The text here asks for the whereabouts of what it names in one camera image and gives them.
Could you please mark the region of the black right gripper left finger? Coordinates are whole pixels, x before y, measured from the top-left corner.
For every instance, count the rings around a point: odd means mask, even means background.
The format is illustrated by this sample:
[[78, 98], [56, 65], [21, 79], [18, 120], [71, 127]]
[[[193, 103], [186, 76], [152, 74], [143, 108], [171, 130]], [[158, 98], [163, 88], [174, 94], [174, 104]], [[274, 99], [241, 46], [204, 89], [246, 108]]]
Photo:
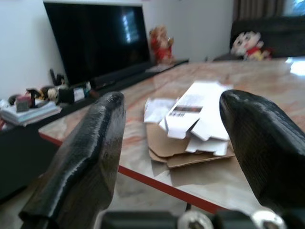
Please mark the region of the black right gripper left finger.
[[66, 137], [19, 213], [24, 229], [91, 229], [113, 197], [126, 121], [124, 95], [103, 95]]

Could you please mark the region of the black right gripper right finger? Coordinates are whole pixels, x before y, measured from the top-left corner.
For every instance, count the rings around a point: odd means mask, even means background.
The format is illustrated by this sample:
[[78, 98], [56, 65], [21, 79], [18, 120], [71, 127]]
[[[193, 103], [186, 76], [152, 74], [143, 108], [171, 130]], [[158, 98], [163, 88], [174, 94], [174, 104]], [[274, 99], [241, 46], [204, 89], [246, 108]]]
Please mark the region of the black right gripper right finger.
[[274, 211], [305, 206], [305, 134], [274, 102], [245, 91], [220, 96], [222, 123], [258, 202]]

